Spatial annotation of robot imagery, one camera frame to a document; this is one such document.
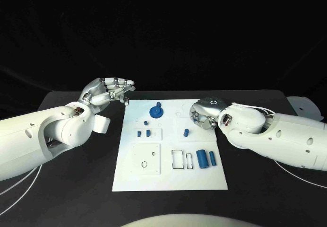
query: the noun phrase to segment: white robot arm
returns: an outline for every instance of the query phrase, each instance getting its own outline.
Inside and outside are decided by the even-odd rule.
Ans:
[[[98,78],[76,102],[0,121],[0,181],[81,146],[92,131],[107,132],[111,120],[97,113],[111,101],[128,105],[125,92],[136,90],[133,85],[127,79]]]
[[[190,119],[205,129],[218,126],[236,148],[251,149],[290,166],[327,171],[327,127],[323,122],[261,107],[236,103],[228,106],[215,97],[195,103]]]

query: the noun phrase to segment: rectangular cutout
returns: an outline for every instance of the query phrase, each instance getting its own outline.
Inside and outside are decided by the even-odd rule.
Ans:
[[[185,168],[183,150],[172,150],[173,169]]]
[[[192,161],[192,154],[186,154],[186,163],[187,163],[187,169],[193,169],[193,161]]]

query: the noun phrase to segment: white cable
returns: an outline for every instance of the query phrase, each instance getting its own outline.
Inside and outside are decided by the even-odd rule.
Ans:
[[[33,170],[29,172],[29,174],[25,176],[25,178],[7,189],[4,190],[0,195],[3,195],[29,176],[30,174],[33,173],[33,171],[36,170],[36,168],[33,168]]]
[[[259,106],[252,106],[252,105],[244,105],[244,104],[238,104],[238,103],[232,103],[234,105],[241,105],[244,107],[249,107],[249,108],[257,108],[257,109],[261,109],[261,110],[268,110],[271,113],[275,114],[275,112],[264,107],[259,107]]]
[[[327,188],[326,186],[321,186],[321,185],[318,185],[318,184],[316,184],[316,183],[313,183],[313,182],[310,182],[310,181],[307,181],[307,180],[304,180],[304,179],[301,179],[295,174],[293,174],[281,165],[280,165],[280,167],[293,175],[293,176],[295,176],[300,180],[303,180],[303,181],[306,181],[307,183],[310,183],[310,184],[313,184],[313,185],[316,185],[316,186],[318,186],[318,187],[321,187],[321,188]]]
[[[39,171],[38,171],[38,173],[36,173],[36,178],[38,178],[38,176],[39,176],[40,168],[42,168],[42,165],[39,166]],[[20,200],[20,199],[23,198],[23,196],[26,195],[29,189],[30,189],[32,186],[33,186],[33,183],[35,183],[35,181],[36,181],[36,178],[35,178],[35,180],[33,180],[33,182],[32,182],[32,184],[30,184],[30,186],[29,186],[29,188],[28,188],[25,194],[20,196],[20,198],[19,198],[17,201],[13,203],[13,205],[4,210],[4,212],[0,213],[0,216],[7,212],[7,210],[16,205],[16,203],[19,202],[19,200]]]

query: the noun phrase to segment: table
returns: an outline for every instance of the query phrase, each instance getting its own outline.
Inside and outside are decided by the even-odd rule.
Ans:
[[[76,101],[79,94],[49,92],[39,109],[66,105]],[[134,91],[127,96],[131,100],[215,96],[226,103],[262,106],[278,113],[295,115],[282,92],[277,90]],[[216,137],[228,190],[111,192],[124,111],[124,104],[111,102],[101,112],[112,120],[107,134],[92,133],[81,147],[43,165],[29,193],[0,216],[2,227],[117,227],[173,213],[218,215],[265,227],[326,226],[327,190],[287,174],[271,159],[251,150],[235,148],[219,129]],[[0,197],[0,211],[23,194],[33,176]],[[19,179],[22,176],[0,182],[0,192]]]

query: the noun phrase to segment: robotic hand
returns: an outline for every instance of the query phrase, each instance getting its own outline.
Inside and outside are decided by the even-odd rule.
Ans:
[[[76,102],[0,121],[0,181],[81,146],[92,131],[107,132],[110,119],[97,113],[111,101],[128,105],[125,92],[136,90],[133,85],[127,79],[98,78]]]
[[[221,128],[231,144],[300,168],[327,171],[327,127],[323,122],[232,103],[200,99],[190,119],[203,129]]]

